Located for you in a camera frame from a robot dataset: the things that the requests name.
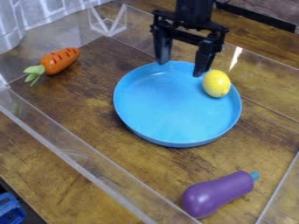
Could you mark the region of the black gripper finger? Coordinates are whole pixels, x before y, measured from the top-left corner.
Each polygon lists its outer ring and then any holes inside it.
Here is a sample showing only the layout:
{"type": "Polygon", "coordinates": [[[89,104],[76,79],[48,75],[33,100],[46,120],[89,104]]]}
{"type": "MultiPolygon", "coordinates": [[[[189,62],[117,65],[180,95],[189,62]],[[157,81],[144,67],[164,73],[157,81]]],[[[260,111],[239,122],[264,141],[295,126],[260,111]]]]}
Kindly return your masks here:
{"type": "Polygon", "coordinates": [[[219,47],[211,40],[203,40],[195,55],[193,77],[200,77],[209,69],[219,47]]]}
{"type": "Polygon", "coordinates": [[[153,53],[156,62],[161,65],[171,58],[173,40],[163,29],[153,29],[153,53]]]}

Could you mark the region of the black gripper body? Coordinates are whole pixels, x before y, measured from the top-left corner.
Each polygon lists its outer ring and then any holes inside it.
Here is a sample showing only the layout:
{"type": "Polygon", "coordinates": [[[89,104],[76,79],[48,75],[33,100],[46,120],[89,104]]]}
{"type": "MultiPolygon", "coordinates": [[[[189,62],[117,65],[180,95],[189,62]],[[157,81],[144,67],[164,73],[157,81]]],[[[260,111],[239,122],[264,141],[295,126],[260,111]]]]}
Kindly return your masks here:
{"type": "Polygon", "coordinates": [[[153,23],[151,25],[151,33],[153,29],[163,29],[172,40],[179,40],[187,44],[199,46],[203,40],[211,40],[219,47],[219,52],[224,44],[225,34],[229,29],[209,20],[192,23],[185,19],[176,17],[169,11],[153,11],[153,23]]]}

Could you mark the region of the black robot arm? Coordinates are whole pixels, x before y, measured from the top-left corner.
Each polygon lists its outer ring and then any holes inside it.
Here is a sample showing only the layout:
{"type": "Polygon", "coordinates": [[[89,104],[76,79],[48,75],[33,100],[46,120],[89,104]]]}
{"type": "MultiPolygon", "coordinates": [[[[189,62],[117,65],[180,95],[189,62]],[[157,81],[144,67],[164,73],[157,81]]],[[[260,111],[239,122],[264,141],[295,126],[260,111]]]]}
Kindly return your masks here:
{"type": "Polygon", "coordinates": [[[192,76],[209,69],[216,53],[221,52],[229,28],[211,21],[213,0],[176,0],[175,11],[153,10],[153,55],[163,65],[169,61],[173,40],[199,47],[192,76]]]}

